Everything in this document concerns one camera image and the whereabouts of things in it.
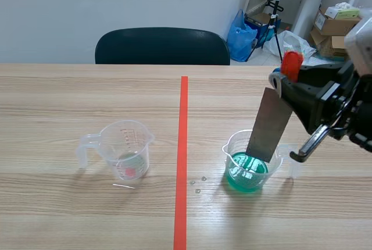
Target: red tape line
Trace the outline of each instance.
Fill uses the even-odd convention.
[[[181,77],[173,250],[187,250],[187,111],[188,77]]]

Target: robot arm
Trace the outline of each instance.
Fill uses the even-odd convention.
[[[311,135],[291,158],[304,162],[326,136],[350,140],[372,152],[372,18],[345,38],[352,61],[301,66],[297,82],[274,72],[269,80]]]

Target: black chair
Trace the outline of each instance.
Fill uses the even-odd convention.
[[[111,31],[95,48],[96,64],[230,65],[226,42],[194,29],[149,27]]]

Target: wooden table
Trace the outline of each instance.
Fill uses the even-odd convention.
[[[372,155],[347,138],[327,138],[294,183],[286,165],[255,194],[224,181],[221,147],[252,128],[272,69],[0,65],[0,249],[173,249],[181,76],[189,250],[371,249]],[[156,137],[136,189],[113,186],[93,151],[78,169],[74,153],[80,136],[122,119]],[[293,116],[281,142],[307,137]]]

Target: measuring cup handle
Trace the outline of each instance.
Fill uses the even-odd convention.
[[[289,157],[291,151],[298,152],[296,144],[281,144],[277,147],[277,155],[288,162],[288,177],[295,179],[299,177],[302,169],[302,164]]]
[[[100,134],[85,135],[80,138],[80,145],[76,148],[76,157],[79,161],[79,167],[84,168],[88,165],[87,148],[98,148]]]

